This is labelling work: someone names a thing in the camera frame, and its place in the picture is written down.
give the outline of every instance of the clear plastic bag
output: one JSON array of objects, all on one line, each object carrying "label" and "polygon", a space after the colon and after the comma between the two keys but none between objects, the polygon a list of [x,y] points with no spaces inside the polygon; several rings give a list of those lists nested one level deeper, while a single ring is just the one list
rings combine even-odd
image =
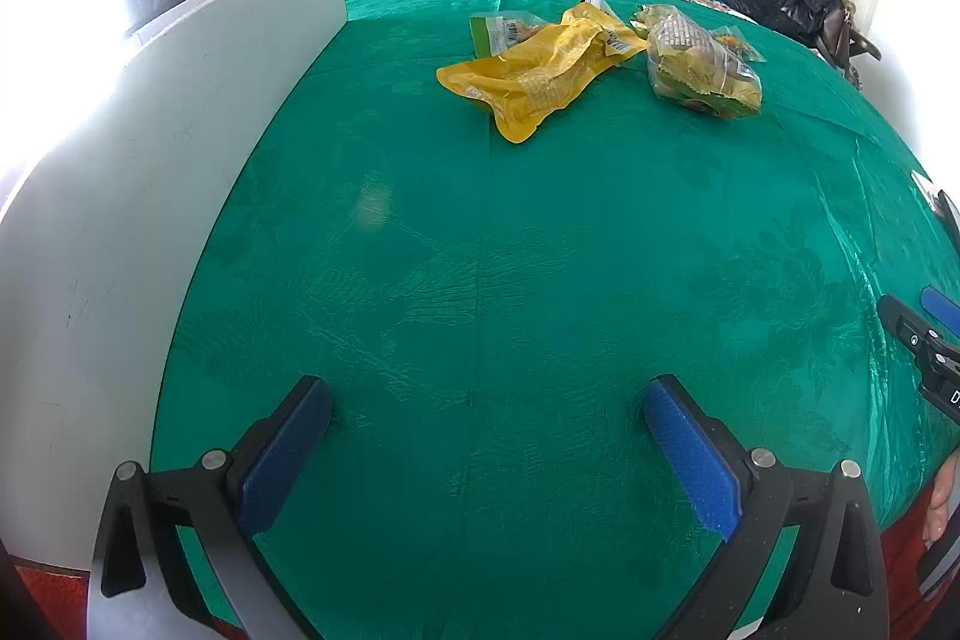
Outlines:
[{"label": "clear plastic bag", "polygon": [[723,119],[760,112],[760,78],[676,6],[653,4],[637,12],[646,33],[647,71],[656,95]]},{"label": "clear plastic bag", "polygon": [[478,58],[491,58],[526,42],[546,25],[529,12],[478,12],[470,15],[470,36]]},{"label": "clear plastic bag", "polygon": [[504,139],[520,143],[594,77],[645,47],[619,20],[591,4],[577,4],[558,25],[544,25],[496,57],[438,68],[437,79],[449,91],[482,102]]},{"label": "clear plastic bag", "polygon": [[721,25],[720,28],[714,28],[714,30],[710,32],[710,36],[717,39],[720,44],[723,44],[724,47],[736,55],[741,61],[767,62],[767,59],[760,54],[760,51],[757,50],[756,47],[747,41],[747,38],[736,25]]}]

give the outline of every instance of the clothing pile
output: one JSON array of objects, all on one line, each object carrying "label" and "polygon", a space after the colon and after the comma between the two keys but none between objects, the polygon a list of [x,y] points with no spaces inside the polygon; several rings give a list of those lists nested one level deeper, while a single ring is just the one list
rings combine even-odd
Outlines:
[{"label": "clothing pile", "polygon": [[767,28],[816,49],[830,66],[859,88],[859,77],[850,59],[869,52],[880,60],[880,51],[853,30],[856,8],[851,0],[717,0]]}]

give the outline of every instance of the red fabric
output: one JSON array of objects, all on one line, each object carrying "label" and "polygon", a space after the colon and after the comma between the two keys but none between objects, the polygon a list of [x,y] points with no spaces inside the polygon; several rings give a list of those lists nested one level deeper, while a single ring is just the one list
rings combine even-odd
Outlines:
[{"label": "red fabric", "polygon": [[932,493],[933,483],[930,483],[906,514],[880,535],[890,600],[890,640],[913,637],[947,591],[947,584],[944,584],[940,592],[925,603],[917,586],[917,562],[926,551],[923,521]]},{"label": "red fabric", "polygon": [[27,589],[64,640],[86,640],[86,576],[17,567]]}]

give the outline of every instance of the teal bed cover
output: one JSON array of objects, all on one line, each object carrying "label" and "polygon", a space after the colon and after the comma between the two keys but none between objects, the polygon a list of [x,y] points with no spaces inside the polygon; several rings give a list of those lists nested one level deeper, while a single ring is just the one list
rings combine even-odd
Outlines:
[{"label": "teal bed cover", "polygon": [[808,50],[736,20],[768,59],[761,115],[658,100],[640,55],[523,145],[440,87],[469,13],[577,1],[347,0],[198,263],[152,469],[322,377],[331,429],[257,542],[328,640],[652,636],[719,543],[638,415],[662,373],[747,447],[858,461],[881,525],[952,447],[875,304],[960,298],[956,253],[913,155]]}]

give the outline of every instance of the white panel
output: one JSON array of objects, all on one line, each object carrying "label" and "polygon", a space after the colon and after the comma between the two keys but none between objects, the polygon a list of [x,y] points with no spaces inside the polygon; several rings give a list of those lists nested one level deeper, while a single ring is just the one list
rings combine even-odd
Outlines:
[{"label": "white panel", "polygon": [[0,536],[12,554],[88,567],[113,469],[149,459],[167,351],[210,229],[346,18],[344,0],[205,1],[136,54],[7,205]]}]

